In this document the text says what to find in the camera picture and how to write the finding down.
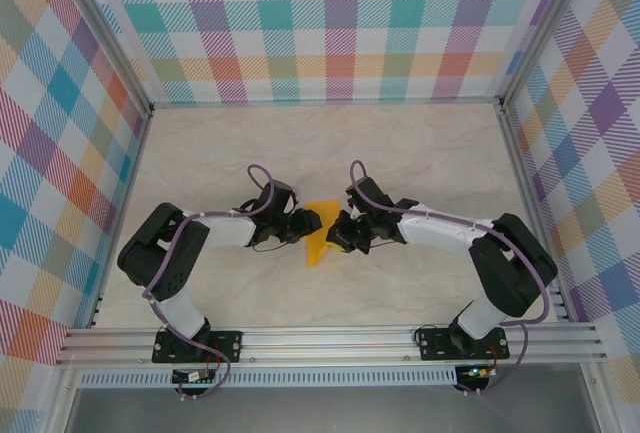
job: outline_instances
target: black mounting plate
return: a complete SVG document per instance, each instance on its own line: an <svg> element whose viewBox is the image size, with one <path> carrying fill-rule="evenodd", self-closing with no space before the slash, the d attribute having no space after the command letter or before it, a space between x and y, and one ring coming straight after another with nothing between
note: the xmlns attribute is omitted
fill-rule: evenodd
<svg viewBox="0 0 640 433"><path fill-rule="evenodd" d="M240 361L242 350L241 331L216 331L209 332L207 346L215 348L225 354L231 363ZM185 344L167 330L158 331L151 355L152 363L206 363L207 354L203 351Z"/></svg>
<svg viewBox="0 0 640 433"><path fill-rule="evenodd" d="M478 348L462 356L460 351L451 343L449 328L422 327L415 335L420 345L420 358L423 361L433 360L493 360L493 352L488 347L492 345L496 350L498 360L509 358L509 345L503 328L494 328L482 342L478 342Z"/></svg>

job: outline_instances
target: marble floor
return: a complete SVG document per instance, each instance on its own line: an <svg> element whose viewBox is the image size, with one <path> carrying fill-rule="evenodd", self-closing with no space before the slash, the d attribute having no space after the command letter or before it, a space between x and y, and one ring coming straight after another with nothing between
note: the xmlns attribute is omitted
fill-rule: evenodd
<svg viewBox="0 0 640 433"><path fill-rule="evenodd" d="M161 202L202 211L255 198L245 173L253 162L302 203L345 204L356 158L394 200L476 218L524 216L489 104L159 110L118 251ZM466 255L394 244L368 256L330 251L308 268L303 242L203 250L188 287L212 325L237 327L449 323L481 291ZM158 325L140 294L114 265L97 326Z"/></svg>

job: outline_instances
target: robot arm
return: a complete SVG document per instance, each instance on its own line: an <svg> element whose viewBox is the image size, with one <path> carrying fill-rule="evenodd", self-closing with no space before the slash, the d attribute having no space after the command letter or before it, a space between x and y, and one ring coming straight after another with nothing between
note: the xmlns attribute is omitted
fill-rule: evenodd
<svg viewBox="0 0 640 433"><path fill-rule="evenodd" d="M293 189L274 180L274 195L268 207L251 217L201 217L189 222L176 241L171 259L160 281L151 291L154 306L175 330L189 339L206 344L208 320L195 306L187 280L203 248L255 246L276 236L283 243L295 243L320 229L319 216L311 210L296 209ZM238 212L255 211L269 197L264 186L258 199L245 202ZM192 213L170 203L156 207L118 256L118 267L137 286L147 287L167 254L178 225Z"/></svg>
<svg viewBox="0 0 640 433"><path fill-rule="evenodd" d="M376 238L403 244L421 244L454 252L468 252L480 277L484 292L470 303L449 325L449 341L461 356L472 356L491 331L507 317L522 317L540 296L533 277L517 257L493 235L479 228L503 234L533 264L545 286L556 276L557 267L526 225L515 215L504 214L497 220L463 221L430 210L416 201L402 199L397 204L385 195L375 181L365 176L358 182L360 190L383 206L428 215L391 213L372 207L352 187L347 189L351 214L342 211L329 229L327 241L345 252L355 249L367 254Z"/></svg>

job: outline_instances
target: black wire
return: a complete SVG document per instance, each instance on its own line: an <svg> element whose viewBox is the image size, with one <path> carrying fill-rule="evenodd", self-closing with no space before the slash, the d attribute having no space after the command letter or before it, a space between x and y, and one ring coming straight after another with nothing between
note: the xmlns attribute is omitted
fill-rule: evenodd
<svg viewBox="0 0 640 433"><path fill-rule="evenodd" d="M420 346L420 342L418 341L418 333L420 333L420 330L422 330L425 326L428 326L430 328L438 328L436 325L422 325L420 328L416 328L413 332L413 342L417 346Z"/></svg>
<svg viewBox="0 0 640 433"><path fill-rule="evenodd" d="M268 251L275 251L275 250L279 250L280 248L284 248L285 246L289 245L290 243L283 243L280 246L276 246L275 248L271 248L269 250L256 250L255 245L252 246L251 248L253 248L253 251L255 251L256 253L266 253Z"/></svg>
<svg viewBox="0 0 640 433"><path fill-rule="evenodd" d="M373 246L370 246L369 249L377 248L379 246L384 246L384 245L390 245L391 243L395 243L395 241L387 241L386 243L380 243L379 245L373 245Z"/></svg>

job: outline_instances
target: yellow plastic piece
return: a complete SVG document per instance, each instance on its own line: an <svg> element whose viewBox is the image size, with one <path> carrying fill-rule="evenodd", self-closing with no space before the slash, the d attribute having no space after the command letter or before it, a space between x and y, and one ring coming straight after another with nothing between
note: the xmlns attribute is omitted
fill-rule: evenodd
<svg viewBox="0 0 640 433"><path fill-rule="evenodd" d="M338 200L312 201L304 207L318 213L322 221L322 228L304 237L307 242L307 266L315 266L329 249L327 232L340 214L340 202Z"/></svg>

